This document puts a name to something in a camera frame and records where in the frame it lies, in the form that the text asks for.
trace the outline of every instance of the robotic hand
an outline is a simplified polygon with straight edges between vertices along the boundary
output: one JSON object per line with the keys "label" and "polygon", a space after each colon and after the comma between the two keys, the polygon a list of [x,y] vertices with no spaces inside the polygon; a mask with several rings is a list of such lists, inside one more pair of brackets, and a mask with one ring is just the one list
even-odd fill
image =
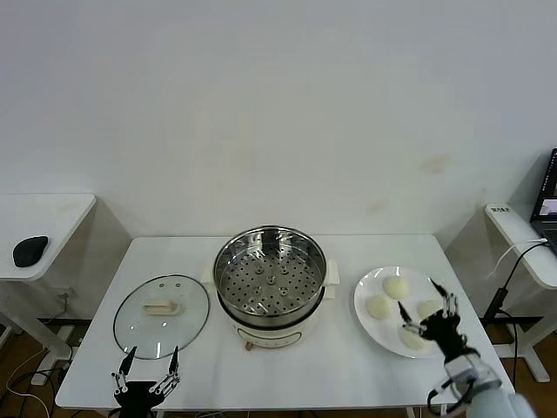
{"label": "robotic hand", "polygon": [[466,344],[466,336],[458,333],[460,317],[456,296],[429,280],[443,297],[443,308],[419,324],[412,321],[400,302],[399,310],[403,328],[424,340],[435,341],[445,355],[448,379],[440,382],[427,396],[430,411],[432,399],[450,387],[458,401],[447,409],[444,415],[447,418],[466,408],[468,418],[535,418],[524,397],[505,393],[500,388],[499,377],[481,360],[480,354]]}
{"label": "robotic hand", "polygon": [[161,404],[180,382],[178,376],[178,347],[174,348],[168,374],[159,382],[156,381],[127,381],[131,363],[137,347],[134,347],[122,360],[118,373],[112,373],[116,385],[114,398],[121,408],[114,409],[108,416],[119,412],[119,418],[143,418],[154,416],[151,409]]}

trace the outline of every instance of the white plate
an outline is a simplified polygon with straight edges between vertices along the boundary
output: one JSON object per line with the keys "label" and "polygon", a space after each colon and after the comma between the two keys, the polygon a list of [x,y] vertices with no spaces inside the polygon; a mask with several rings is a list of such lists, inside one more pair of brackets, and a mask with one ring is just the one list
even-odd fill
{"label": "white plate", "polygon": [[[359,323],[375,341],[393,353],[412,359],[429,359],[440,356],[441,352],[435,343],[426,341],[426,347],[422,350],[412,350],[400,339],[399,328],[402,327],[402,318],[399,313],[399,305],[383,290],[383,280],[393,276],[405,277],[408,280],[410,295],[400,302],[415,322],[421,321],[418,315],[420,302],[426,300],[442,302],[441,296],[427,275],[403,266],[376,268],[359,281],[354,291],[354,307]],[[387,320],[376,320],[367,312],[366,302],[368,298],[376,294],[387,297],[391,302],[391,317]]]}

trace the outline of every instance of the steamed bun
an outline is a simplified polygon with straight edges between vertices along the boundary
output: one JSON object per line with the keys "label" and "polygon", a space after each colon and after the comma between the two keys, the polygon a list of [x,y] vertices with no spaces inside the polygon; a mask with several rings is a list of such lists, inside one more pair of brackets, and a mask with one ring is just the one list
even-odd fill
{"label": "steamed bun", "polygon": [[430,315],[435,314],[443,307],[443,303],[440,300],[426,300],[418,305],[419,317],[424,320]]}
{"label": "steamed bun", "polygon": [[385,293],[396,300],[404,299],[410,294],[408,280],[404,277],[393,276],[383,280]]}
{"label": "steamed bun", "polygon": [[391,301],[383,295],[375,295],[366,302],[367,312],[377,320],[386,320],[391,316]]}
{"label": "steamed bun", "polygon": [[399,328],[399,337],[412,350],[420,351],[426,347],[426,341],[419,335],[413,334],[403,327]]}

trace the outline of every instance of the laptop screen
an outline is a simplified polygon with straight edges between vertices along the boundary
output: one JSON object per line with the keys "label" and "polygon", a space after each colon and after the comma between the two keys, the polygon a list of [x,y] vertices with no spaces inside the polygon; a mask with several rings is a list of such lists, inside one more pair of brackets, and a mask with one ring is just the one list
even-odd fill
{"label": "laptop screen", "polygon": [[557,148],[551,153],[540,195],[532,213],[532,220],[542,219],[557,219]]}

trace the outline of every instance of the glass lid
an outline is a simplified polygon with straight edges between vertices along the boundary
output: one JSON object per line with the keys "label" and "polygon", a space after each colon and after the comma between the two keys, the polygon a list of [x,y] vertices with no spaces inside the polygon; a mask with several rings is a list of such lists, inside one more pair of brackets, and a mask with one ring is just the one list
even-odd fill
{"label": "glass lid", "polygon": [[137,358],[160,359],[195,340],[208,315],[209,297],[199,282],[179,274],[157,277],[122,302],[114,338],[125,353],[137,346]]}

